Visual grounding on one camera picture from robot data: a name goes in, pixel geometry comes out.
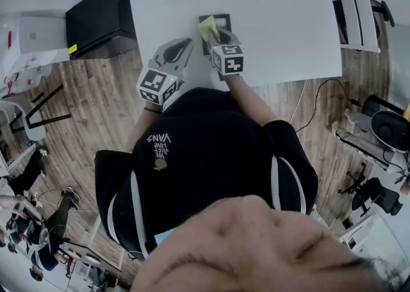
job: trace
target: sponge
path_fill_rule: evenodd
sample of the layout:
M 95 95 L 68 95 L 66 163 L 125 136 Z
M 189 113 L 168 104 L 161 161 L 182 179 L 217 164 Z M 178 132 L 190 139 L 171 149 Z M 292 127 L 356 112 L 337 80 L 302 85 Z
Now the sponge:
M 212 30 L 217 40 L 220 40 L 219 31 L 217 29 L 217 23 L 215 22 L 215 18 L 213 15 L 203 20 L 199 26 L 199 33 L 201 34 L 202 38 L 205 42 L 209 42 L 208 31 Z

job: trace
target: wooden floor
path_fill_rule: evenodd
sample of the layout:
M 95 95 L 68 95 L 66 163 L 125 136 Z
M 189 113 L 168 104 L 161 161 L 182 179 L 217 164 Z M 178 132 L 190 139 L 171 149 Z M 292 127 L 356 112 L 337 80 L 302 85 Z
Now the wooden floor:
M 349 97 L 360 102 L 372 93 L 386 98 L 389 81 L 389 63 L 386 31 L 382 28 L 380 54 L 343 50 L 343 83 Z M 66 113 L 72 119 L 47 126 L 44 144 L 50 150 L 45 160 L 47 177 L 39 177 L 35 190 L 43 193 L 42 209 L 45 217 L 56 209 L 60 191 L 72 186 L 81 197 L 80 207 L 91 211 L 74 211 L 69 215 L 67 237 L 81 241 L 86 230 L 90 230 L 96 217 L 94 188 L 94 154 L 98 150 L 124 150 L 142 102 L 136 96 L 135 85 L 142 63 L 138 50 L 121 54 L 109 60 L 78 60 L 55 65 L 52 74 L 42 81 L 40 88 L 27 93 L 33 99 L 40 91 L 49 93 L 64 84 L 60 92 L 42 110 L 43 117 L 50 118 Z M 324 79 L 308 81 L 302 101 L 292 124 L 296 129 L 308 122 L 315 105 L 315 95 Z M 283 120 L 289 120 L 296 106 L 304 82 L 283 83 L 255 88 L 258 94 L 271 105 Z M 359 170 L 362 159 L 344 149 L 331 134 L 334 120 L 343 119 L 343 110 L 349 106 L 340 85 L 328 82 L 320 90 L 316 116 L 312 123 L 298 135 L 311 164 L 316 169 L 320 184 L 317 198 L 318 212 L 337 231 L 337 218 L 349 213 L 351 198 L 341 196 L 338 189 L 346 187 L 346 171 Z M 1 130 L 8 141 L 12 154 L 24 150 L 27 138 L 24 133 L 11 135 L 7 125 Z M 20 166 L 15 173 L 21 172 Z M 96 251 L 108 259 L 118 262 L 120 247 L 111 242 L 100 227 L 94 242 Z M 138 263 L 126 256 L 122 265 L 121 281 L 132 282 Z

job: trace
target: white table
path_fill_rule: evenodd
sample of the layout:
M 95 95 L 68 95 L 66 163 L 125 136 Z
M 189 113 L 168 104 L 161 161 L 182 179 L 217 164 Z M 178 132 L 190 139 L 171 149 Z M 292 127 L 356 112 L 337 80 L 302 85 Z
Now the white table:
M 190 37 L 195 46 L 182 92 L 226 89 L 203 56 L 198 16 L 231 16 L 245 53 L 251 86 L 341 76 L 341 50 L 332 0 L 131 0 L 144 65 L 161 44 Z

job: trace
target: black box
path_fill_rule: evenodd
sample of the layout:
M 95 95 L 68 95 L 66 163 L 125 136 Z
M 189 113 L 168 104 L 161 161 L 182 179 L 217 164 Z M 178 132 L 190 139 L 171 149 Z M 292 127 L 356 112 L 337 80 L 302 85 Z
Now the black box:
M 105 59 L 136 49 L 129 0 L 84 0 L 65 14 L 70 59 Z

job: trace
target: green pants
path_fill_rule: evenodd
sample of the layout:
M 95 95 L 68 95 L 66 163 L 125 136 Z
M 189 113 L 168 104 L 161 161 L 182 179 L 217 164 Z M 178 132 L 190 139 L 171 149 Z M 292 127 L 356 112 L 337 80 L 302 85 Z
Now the green pants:
M 72 207 L 72 196 L 69 194 L 64 195 L 60 206 L 55 213 L 48 218 L 44 224 L 50 233 L 56 233 L 61 238 L 64 237 L 65 227 L 67 226 L 67 220 L 69 219 L 69 210 Z

